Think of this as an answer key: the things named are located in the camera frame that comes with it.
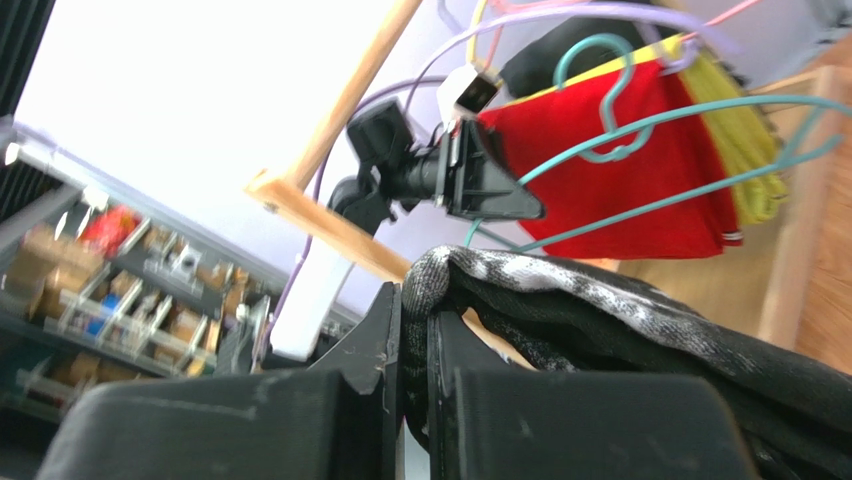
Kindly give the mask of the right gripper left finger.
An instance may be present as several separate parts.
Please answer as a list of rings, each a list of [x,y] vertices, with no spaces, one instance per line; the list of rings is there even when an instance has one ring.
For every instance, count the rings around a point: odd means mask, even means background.
[[[383,285],[316,363],[117,382],[62,421],[41,479],[398,479],[401,302]]]

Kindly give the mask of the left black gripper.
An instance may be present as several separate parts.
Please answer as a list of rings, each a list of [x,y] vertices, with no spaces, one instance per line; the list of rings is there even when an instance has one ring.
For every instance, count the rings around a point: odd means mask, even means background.
[[[541,201],[510,171],[499,135],[463,120],[431,147],[399,135],[399,199],[432,200],[451,216],[532,220],[545,216]]]

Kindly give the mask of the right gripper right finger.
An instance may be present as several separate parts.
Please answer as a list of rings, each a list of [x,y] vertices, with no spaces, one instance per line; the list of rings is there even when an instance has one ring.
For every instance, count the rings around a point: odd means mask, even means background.
[[[435,479],[755,479],[704,380],[506,364],[451,312],[427,328]]]

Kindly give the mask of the teal plastic hanger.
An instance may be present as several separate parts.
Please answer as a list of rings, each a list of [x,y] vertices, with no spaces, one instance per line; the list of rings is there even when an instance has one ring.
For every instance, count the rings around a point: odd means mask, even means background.
[[[748,96],[705,54],[673,36],[644,48],[607,33],[564,49],[549,84],[488,110],[510,169],[543,204],[524,220],[529,252],[575,259],[694,259],[743,241],[788,196],[783,170],[831,150],[804,138],[838,102]]]

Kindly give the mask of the red trousers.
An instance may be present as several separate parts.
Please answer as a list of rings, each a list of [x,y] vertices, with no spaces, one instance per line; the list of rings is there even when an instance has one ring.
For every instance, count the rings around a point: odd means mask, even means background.
[[[600,135],[605,95],[559,89],[481,113],[502,138],[511,170],[525,175],[563,151]],[[543,219],[523,228],[551,256],[617,260],[693,259],[743,241],[735,204],[720,189],[595,231],[588,225],[724,179],[704,122],[690,116],[657,125],[624,160],[594,164],[574,157],[532,180]]]

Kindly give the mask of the lavender plastic hanger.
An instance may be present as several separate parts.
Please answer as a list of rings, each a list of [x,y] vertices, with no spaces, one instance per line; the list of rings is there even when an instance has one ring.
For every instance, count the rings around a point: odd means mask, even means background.
[[[691,14],[666,7],[645,6],[624,2],[602,2],[534,8],[478,23],[452,36],[429,57],[419,75],[413,80],[413,84],[409,89],[403,105],[403,112],[408,112],[416,90],[435,62],[457,45],[465,43],[470,37],[508,25],[523,24],[550,18],[573,17],[617,19],[634,23],[662,25],[682,32],[697,33],[706,43],[709,43],[723,54],[735,55],[740,52],[740,46],[732,38],[718,31],[715,27],[702,22],[699,18]]]

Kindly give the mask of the black white patterned trousers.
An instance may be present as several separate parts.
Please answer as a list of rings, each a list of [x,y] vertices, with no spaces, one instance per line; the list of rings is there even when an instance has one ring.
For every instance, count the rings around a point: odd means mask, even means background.
[[[416,260],[401,288],[407,425],[429,444],[427,327],[474,310],[540,371],[693,375],[732,408],[765,479],[851,475],[851,378],[715,324],[655,286],[572,260],[456,245]]]

